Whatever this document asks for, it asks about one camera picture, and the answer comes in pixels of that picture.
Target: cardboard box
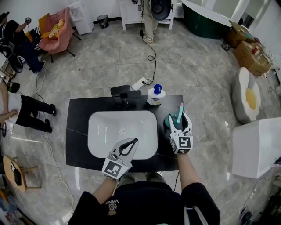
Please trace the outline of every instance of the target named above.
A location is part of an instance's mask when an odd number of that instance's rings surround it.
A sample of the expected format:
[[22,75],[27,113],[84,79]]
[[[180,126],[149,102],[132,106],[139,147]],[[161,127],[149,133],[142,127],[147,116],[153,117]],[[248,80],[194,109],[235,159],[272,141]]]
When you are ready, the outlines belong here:
[[255,41],[254,37],[250,32],[241,25],[229,21],[232,29],[226,37],[226,41],[234,48],[236,48],[242,41],[253,43]]
[[257,60],[256,57],[252,54],[250,46],[252,46],[252,48],[259,46],[259,50],[261,51],[260,54],[262,54],[263,49],[259,43],[249,44],[242,41],[240,45],[238,45],[238,47],[234,50],[234,56],[236,57],[240,67],[245,67],[253,75],[260,76],[263,73],[268,72],[272,64],[269,63],[263,55],[260,60]]

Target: hand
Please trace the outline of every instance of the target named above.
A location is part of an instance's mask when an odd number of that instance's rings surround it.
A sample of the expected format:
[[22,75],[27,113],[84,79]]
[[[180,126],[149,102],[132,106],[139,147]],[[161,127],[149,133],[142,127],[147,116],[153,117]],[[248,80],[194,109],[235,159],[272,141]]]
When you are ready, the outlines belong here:
[[29,18],[29,17],[25,18],[25,22],[26,22],[27,25],[30,24],[31,23],[31,18]]
[[16,116],[18,114],[18,111],[16,109],[13,109],[9,112],[10,117]]

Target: bathtub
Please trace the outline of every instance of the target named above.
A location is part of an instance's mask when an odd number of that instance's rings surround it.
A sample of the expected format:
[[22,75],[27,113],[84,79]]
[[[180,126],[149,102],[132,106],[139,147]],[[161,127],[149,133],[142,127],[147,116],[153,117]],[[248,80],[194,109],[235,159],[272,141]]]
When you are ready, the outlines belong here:
[[187,28],[197,36],[220,39],[230,30],[229,18],[207,8],[181,0]]

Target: person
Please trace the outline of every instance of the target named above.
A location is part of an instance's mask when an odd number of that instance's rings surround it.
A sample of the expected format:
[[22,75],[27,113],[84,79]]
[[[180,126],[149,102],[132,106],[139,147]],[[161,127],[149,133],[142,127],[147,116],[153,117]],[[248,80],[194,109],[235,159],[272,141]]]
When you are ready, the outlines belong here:
[[0,79],[0,123],[8,121],[23,127],[31,127],[36,130],[52,132],[50,122],[37,119],[38,111],[56,115],[56,107],[29,96],[8,92],[5,82]]
[[145,26],[145,36],[144,41],[153,45],[153,37],[156,34],[158,20],[154,19],[150,10],[150,0],[141,0],[144,1],[144,26]]
[[36,51],[23,29],[30,23],[29,21],[19,25],[14,20],[7,21],[9,12],[0,15],[0,37],[5,37],[14,44],[14,53],[22,56],[34,74],[38,74],[44,67],[46,61],[40,62]]
[[106,178],[93,194],[82,194],[68,225],[220,224],[220,211],[200,183],[189,157],[177,155],[177,159],[181,195],[173,192],[158,173],[147,173],[147,181],[139,182],[124,175],[113,196],[116,181]]

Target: marble floor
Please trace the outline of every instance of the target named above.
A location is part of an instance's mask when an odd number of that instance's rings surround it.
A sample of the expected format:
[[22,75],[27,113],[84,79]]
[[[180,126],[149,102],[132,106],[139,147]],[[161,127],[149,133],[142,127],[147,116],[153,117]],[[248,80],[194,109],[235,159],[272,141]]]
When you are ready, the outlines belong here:
[[[142,77],[151,79],[154,63],[147,60],[152,50],[139,36],[139,25],[127,25],[122,30],[121,21],[110,22],[106,29],[95,27],[91,34],[82,35],[82,41],[72,38],[67,52],[56,54],[54,63],[49,55],[46,70],[38,76],[37,92],[45,102],[58,108],[56,117],[50,119],[53,133],[48,134],[50,148],[41,133],[31,128],[15,125],[5,138],[1,138],[3,154],[18,156],[25,167],[38,165],[38,171],[27,174],[29,185],[41,185],[38,190],[25,193],[12,188],[19,208],[39,225],[67,224],[77,200],[83,191],[93,192],[102,183],[100,171],[71,167],[65,163],[65,130],[69,100],[72,98],[110,96],[110,88],[129,84]],[[256,179],[229,174],[232,166],[232,130],[239,126],[231,105],[231,87],[239,66],[231,51],[224,51],[220,40],[197,37],[178,21],[170,31],[159,25],[154,38],[157,53],[155,83],[163,86],[167,94],[182,94],[185,111],[193,123],[194,149],[189,157],[202,182],[221,211],[222,225],[238,223],[239,211],[252,193]],[[274,77],[269,76],[272,85]],[[24,69],[14,81],[21,84],[20,92],[34,96],[36,76]],[[270,92],[267,80],[261,76],[256,81],[262,98],[259,119],[281,116],[278,98]],[[73,194],[65,192],[65,183],[58,178],[60,170]],[[265,174],[270,178],[276,170]],[[137,180],[143,174],[135,174]],[[177,171],[162,172],[167,183],[174,188]],[[272,182],[261,181],[255,196],[248,201],[249,208],[258,212],[271,193]],[[176,191],[180,192],[178,179]]]

